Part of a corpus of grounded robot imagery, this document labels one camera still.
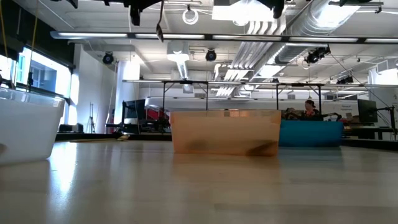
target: tripod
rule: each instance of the tripod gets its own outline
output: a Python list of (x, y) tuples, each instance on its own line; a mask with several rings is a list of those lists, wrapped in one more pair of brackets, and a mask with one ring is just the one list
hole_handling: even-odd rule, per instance
[(95, 134), (95, 123), (94, 123), (94, 103), (90, 102), (90, 117), (88, 118), (87, 125), (86, 125), (86, 131), (88, 127), (90, 126), (90, 133)]

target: dark hair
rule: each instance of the dark hair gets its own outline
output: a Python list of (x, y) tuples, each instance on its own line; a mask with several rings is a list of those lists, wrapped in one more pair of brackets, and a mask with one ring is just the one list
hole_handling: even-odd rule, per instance
[(315, 103), (312, 100), (307, 100), (305, 103), (308, 103), (311, 105), (313, 108), (316, 108)]

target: desk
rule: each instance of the desk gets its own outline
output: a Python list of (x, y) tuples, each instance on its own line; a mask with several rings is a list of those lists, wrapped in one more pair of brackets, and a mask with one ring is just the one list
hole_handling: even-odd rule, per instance
[(375, 139), (374, 133), (377, 133), (379, 140), (383, 139), (383, 133), (394, 133), (392, 128), (379, 127), (355, 127), (344, 129), (343, 134), (346, 136), (358, 136), (360, 139)]

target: white wall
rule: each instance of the white wall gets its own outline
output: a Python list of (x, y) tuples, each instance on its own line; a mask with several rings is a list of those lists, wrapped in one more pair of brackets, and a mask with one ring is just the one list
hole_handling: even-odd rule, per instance
[(96, 133), (104, 133), (109, 102), (111, 102), (109, 112), (114, 109), (116, 95), (116, 87), (113, 88), (115, 84), (114, 70), (85, 52), (80, 44), (76, 44), (75, 47), (75, 65), (74, 74), (78, 76), (79, 80), (76, 106), (77, 122), (84, 125), (86, 133), (90, 132), (90, 128), (86, 126), (90, 117), (91, 102), (94, 104), (95, 131)]

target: ceiling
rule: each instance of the ceiling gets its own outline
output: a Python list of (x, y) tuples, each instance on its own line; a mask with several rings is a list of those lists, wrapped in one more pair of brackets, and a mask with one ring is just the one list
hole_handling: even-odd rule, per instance
[[(29, 12), (34, 13), (36, 1), (33, 0), (14, 0)], [(398, 1), (382, 0), (383, 10), (398, 12)], [(201, 0), (202, 10), (209, 10), (211, 13), (213, 1)], [(299, 13), (308, 2), (306, 0), (295, 0), (296, 7), (287, 10), (287, 20), (289, 21)], [(40, 0), (38, 17), (52, 26), (54, 29), (62, 31), (92, 31), (92, 32), (155, 32), (156, 24), (159, 20), (159, 5), (147, 8), (141, 14), (141, 26), (129, 25), (128, 9), (122, 4), (112, 4), (111, 7), (105, 6), (102, 2), (79, 1), (79, 8), (74, 9), (66, 1), (53, 2), (50, 0)], [(166, 5), (167, 10), (184, 9), (185, 6)], [(213, 21), (211, 16), (200, 13), (199, 21), (195, 25), (187, 25), (182, 21), (182, 10), (165, 11), (161, 27), (163, 32), (173, 33), (209, 33), (209, 34), (242, 34), (248, 29), (238, 27), (230, 21)], [(380, 36), (395, 37), (398, 35), (396, 29), (397, 14), (356, 13), (345, 24), (339, 27), (332, 35), (341, 36)], [(113, 46), (113, 45), (133, 45), (140, 53), (145, 62), (146, 77), (151, 73), (170, 73), (177, 69), (175, 62), (167, 60), (167, 42), (164, 44), (156, 40), (91, 40), (91, 45)], [(218, 54), (217, 62), (227, 62), (234, 59), (241, 43), (239, 42), (188, 42), (190, 50), (194, 52), (187, 62), (189, 70), (213, 71), (215, 62), (206, 62), (205, 54), (208, 48), (214, 48)], [(353, 69), (354, 75), (361, 82), (367, 79), (367, 70), (363, 66), (374, 66), (366, 62), (379, 62), (381, 57), (397, 57), (398, 45), (336, 45), (330, 46), (332, 54), (346, 68)], [(115, 56), (121, 60), (129, 58), (129, 51), (120, 51)], [(310, 70), (302, 66), (303, 58), (299, 58), (294, 64), (282, 71), (280, 81), (282, 82), (304, 82), (311, 77), (312, 82), (325, 82), (333, 75), (337, 75), (345, 69), (332, 57), (323, 59), (319, 64), (312, 65)]]

